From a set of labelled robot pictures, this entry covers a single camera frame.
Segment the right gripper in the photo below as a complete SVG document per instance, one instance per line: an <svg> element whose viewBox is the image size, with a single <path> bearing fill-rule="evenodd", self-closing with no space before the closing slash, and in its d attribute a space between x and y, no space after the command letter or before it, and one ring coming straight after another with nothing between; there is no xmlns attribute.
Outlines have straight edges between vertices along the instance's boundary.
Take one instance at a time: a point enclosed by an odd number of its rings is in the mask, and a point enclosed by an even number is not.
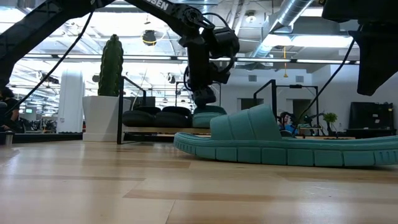
<svg viewBox="0 0 398 224"><path fill-rule="evenodd" d="M322 18L398 27L398 0L324 0ZM398 33L350 31L360 48L357 93L373 95L398 73Z"/></svg>

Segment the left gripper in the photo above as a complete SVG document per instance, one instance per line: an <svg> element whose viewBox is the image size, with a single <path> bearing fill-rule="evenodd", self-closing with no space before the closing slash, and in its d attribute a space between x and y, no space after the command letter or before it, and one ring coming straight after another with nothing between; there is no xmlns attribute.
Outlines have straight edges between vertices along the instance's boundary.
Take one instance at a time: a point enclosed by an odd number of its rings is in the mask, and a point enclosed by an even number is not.
<svg viewBox="0 0 398 224"><path fill-rule="evenodd" d="M197 107L205 107L208 103L214 103L216 96L211 88L211 65L207 61L188 61L188 85L193 92L193 100Z"/></svg>

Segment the green slide sandal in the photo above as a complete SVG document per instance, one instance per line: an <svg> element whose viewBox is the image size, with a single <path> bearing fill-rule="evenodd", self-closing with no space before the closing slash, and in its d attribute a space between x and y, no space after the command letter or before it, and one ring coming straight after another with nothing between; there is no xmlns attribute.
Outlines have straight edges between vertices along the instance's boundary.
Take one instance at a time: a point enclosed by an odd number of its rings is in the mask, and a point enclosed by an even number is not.
<svg viewBox="0 0 398 224"><path fill-rule="evenodd" d="M174 146L218 161L282 166L353 167L398 164L398 136L368 139L283 137L272 108L261 104L210 121L211 136L176 133Z"/></svg>
<svg viewBox="0 0 398 224"><path fill-rule="evenodd" d="M206 105L204 107L196 107L193 111L192 127L209 128L210 121L213 118L225 114L227 114L227 112L220 106Z"/></svg>

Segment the black slide sandal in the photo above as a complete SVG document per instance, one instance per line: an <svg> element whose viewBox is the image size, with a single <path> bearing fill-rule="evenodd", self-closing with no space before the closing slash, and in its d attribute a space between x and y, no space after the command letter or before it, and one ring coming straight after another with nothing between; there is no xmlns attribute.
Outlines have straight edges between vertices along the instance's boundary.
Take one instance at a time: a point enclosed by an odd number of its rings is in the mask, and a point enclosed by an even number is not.
<svg viewBox="0 0 398 224"><path fill-rule="evenodd" d="M154 127L155 116L161 112L158 107L141 106L122 115L122 123L127 127Z"/></svg>
<svg viewBox="0 0 398 224"><path fill-rule="evenodd" d="M167 106L156 114L154 124L160 128L191 128L192 114L184 107Z"/></svg>

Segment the black-framed wooden shelf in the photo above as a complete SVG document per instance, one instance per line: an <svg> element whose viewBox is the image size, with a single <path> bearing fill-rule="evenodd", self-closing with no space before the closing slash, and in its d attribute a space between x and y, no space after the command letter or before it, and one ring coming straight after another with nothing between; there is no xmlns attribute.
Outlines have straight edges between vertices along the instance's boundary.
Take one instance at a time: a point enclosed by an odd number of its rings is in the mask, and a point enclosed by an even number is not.
<svg viewBox="0 0 398 224"><path fill-rule="evenodd" d="M147 92L145 89L140 87L138 84L134 83L132 80L130 80L126 76L120 76L118 79L118 91L119 91L119 97L118 97L118 127L117 127L117 144L122 144L124 137L123 137L123 124L122 124L122 115L124 113L124 82L128 82L134 87L136 87L139 91L142 92L142 105L146 105L146 100L147 100ZM253 104L257 105L257 95L264 90L266 87L271 87L271 105L272 105L272 112L275 117L277 117L277 85L276 81L274 79L269 80L266 84L260 87L257 91L253 93Z"/></svg>

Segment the black cabinet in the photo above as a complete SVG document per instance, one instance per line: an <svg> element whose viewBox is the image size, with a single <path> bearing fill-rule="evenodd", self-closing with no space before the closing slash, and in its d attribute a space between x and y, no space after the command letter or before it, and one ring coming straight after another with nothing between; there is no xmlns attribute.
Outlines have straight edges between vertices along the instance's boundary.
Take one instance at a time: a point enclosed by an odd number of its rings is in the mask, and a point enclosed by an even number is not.
<svg viewBox="0 0 398 224"><path fill-rule="evenodd" d="M352 102L346 133L356 138L395 136L393 104Z"/></svg>

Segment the long light strip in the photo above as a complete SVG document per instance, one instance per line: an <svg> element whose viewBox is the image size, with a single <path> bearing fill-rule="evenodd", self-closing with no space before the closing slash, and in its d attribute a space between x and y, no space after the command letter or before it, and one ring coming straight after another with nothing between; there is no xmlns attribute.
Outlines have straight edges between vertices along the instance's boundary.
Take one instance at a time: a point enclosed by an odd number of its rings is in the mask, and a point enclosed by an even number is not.
<svg viewBox="0 0 398 224"><path fill-rule="evenodd" d="M23 59L55 60L61 59L62 55L50 54L27 54ZM72 60L99 60L101 55L67 55L66 59ZM187 61L184 56L161 56L161 55L125 55L124 60L130 61ZM340 64L342 60L324 60L324 59L302 59L302 58L251 58L235 57L235 62L239 63L305 63L305 64Z"/></svg>

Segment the black ceiling device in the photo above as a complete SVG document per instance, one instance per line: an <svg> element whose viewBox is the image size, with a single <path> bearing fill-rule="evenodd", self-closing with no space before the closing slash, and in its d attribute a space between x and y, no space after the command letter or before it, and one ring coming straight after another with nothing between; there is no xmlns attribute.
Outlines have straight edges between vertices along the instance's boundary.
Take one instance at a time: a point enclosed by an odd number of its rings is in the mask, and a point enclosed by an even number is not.
<svg viewBox="0 0 398 224"><path fill-rule="evenodd" d="M142 41L146 46L154 46L157 43L154 30L145 30L142 35Z"/></svg>

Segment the person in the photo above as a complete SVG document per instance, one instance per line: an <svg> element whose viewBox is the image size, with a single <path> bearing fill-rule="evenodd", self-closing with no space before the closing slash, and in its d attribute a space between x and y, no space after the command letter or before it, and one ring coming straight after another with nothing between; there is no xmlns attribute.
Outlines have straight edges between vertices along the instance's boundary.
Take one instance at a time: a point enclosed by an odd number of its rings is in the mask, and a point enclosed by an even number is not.
<svg viewBox="0 0 398 224"><path fill-rule="evenodd" d="M19 124L19 106L13 91L4 86L0 88L0 101L7 104L5 108L4 124L0 125L0 131L13 131L22 133L23 128Z"/></svg>
<svg viewBox="0 0 398 224"><path fill-rule="evenodd" d="M295 126L295 115L288 112L281 112L277 118L279 131L282 137L294 138L298 134Z"/></svg>

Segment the green cactus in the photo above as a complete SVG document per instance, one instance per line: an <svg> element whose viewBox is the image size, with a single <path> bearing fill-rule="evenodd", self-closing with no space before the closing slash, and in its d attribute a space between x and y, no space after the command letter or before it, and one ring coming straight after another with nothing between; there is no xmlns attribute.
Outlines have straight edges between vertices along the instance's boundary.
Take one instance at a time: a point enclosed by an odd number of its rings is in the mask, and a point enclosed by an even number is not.
<svg viewBox="0 0 398 224"><path fill-rule="evenodd" d="M119 37L113 34L105 43L101 56L98 96L118 96L119 77L123 70L124 50Z"/></svg>

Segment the white hexagonal planter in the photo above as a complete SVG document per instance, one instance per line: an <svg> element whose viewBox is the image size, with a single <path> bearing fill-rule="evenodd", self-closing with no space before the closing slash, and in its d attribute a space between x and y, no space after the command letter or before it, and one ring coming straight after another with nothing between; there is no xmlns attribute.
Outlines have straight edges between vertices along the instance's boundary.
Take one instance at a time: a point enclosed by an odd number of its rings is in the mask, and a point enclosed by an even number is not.
<svg viewBox="0 0 398 224"><path fill-rule="evenodd" d="M83 97L86 124L83 140L116 142L118 136L119 98L117 96Z"/></svg>

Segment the white round pillar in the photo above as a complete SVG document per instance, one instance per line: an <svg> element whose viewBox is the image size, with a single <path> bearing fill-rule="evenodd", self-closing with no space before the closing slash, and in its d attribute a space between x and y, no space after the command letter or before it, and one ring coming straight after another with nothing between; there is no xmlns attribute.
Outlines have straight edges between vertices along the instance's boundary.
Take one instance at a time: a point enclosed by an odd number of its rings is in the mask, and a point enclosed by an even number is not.
<svg viewBox="0 0 398 224"><path fill-rule="evenodd" d="M81 70L68 68L62 72L58 104L58 133L80 133L83 129L85 81Z"/></svg>

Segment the slanted silver ventilation duct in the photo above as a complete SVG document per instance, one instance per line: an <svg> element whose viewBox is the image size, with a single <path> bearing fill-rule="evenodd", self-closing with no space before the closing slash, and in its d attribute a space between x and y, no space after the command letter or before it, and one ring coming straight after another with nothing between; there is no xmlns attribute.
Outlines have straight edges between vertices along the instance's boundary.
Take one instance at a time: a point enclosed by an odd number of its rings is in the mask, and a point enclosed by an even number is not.
<svg viewBox="0 0 398 224"><path fill-rule="evenodd" d="M284 0L277 12L266 17L261 30L262 40L251 53L251 57L267 57L273 47L280 45L275 44L277 37L274 32L282 29L283 34L291 33L295 21L312 2L313 0Z"/></svg>

